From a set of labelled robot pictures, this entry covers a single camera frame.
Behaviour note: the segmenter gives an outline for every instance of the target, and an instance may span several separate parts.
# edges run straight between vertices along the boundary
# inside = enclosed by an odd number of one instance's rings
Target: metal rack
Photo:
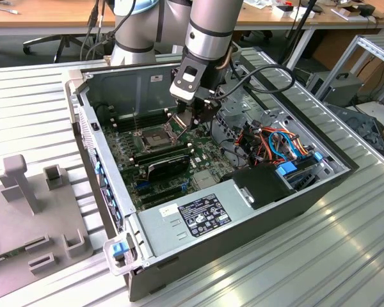
[[[330,83],[333,81],[335,76],[339,73],[340,69],[343,67],[346,61],[353,55],[353,53],[358,47],[364,48],[365,52],[363,56],[355,63],[354,67],[351,69],[352,74],[355,74],[357,72],[357,70],[362,66],[363,62],[367,59],[368,55],[370,54],[384,61],[384,35],[358,35],[354,37],[353,41],[350,43],[346,51],[344,51],[340,60],[334,66],[333,70],[330,72],[325,82],[317,91],[317,99],[321,99],[323,93],[327,90]],[[382,101],[383,99],[384,91],[378,97],[379,101]]]

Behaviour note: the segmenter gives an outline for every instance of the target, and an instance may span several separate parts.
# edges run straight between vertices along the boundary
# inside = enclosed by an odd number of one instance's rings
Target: chip
[[[142,140],[145,146],[159,147],[171,143],[171,139],[164,129],[144,130]]]

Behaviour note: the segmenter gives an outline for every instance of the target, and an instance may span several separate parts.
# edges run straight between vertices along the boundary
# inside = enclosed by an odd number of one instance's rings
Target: power supply unit
[[[310,75],[306,88],[315,95],[325,82],[329,73],[330,71],[316,72]],[[363,82],[351,72],[342,72],[337,75],[331,85],[323,93],[321,100],[339,107],[350,106],[350,100],[357,94],[362,86]]]

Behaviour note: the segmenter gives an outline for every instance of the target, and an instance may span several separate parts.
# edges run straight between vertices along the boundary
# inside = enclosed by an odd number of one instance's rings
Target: power supply label
[[[178,206],[178,210],[196,238],[232,221],[215,194]]]

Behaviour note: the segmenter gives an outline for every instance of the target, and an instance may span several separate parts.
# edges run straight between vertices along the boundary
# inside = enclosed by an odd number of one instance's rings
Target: gray 3d printed part
[[[26,160],[24,160],[24,157],[22,155],[6,157],[3,159],[3,164],[4,173],[7,177],[13,178],[19,185],[24,197],[28,202],[28,205],[31,208],[32,213],[39,213],[40,209],[36,196],[34,195],[32,188],[29,186],[26,176],[24,176],[24,173],[27,172],[27,164]]]
[[[43,237],[39,237],[35,240],[25,243],[24,248],[29,254],[31,254],[35,251],[46,248],[51,244],[52,240],[50,239],[49,235],[46,234]]]
[[[23,195],[7,202],[1,194],[6,188],[0,185],[0,297],[93,253],[67,171],[56,168],[63,184],[51,191],[43,174],[26,179],[26,185],[36,198],[39,213],[35,215],[31,214]],[[24,169],[18,170],[21,173],[16,177],[24,176]],[[18,179],[8,180],[13,176],[12,171],[6,172],[1,182],[15,184],[10,187],[20,189]]]
[[[43,171],[49,191],[63,186],[63,177],[61,176],[58,165],[48,166],[44,168]]]
[[[34,275],[46,271],[56,266],[56,264],[57,262],[53,253],[45,254],[28,262],[29,270]]]
[[[19,200],[20,198],[24,197],[18,185],[15,185],[13,187],[7,187],[6,189],[1,190],[0,192],[8,203],[11,203],[12,201]]]
[[[3,187],[13,187],[17,185],[16,181],[14,178],[6,176],[6,175],[0,175],[0,181]]]
[[[81,232],[79,231],[79,229],[77,229],[77,232],[78,232],[78,241],[77,242],[75,240],[67,240],[65,235],[62,236],[64,249],[65,249],[65,252],[67,253],[67,256],[69,258],[79,256],[80,254],[82,254],[85,251],[84,237],[81,234]]]

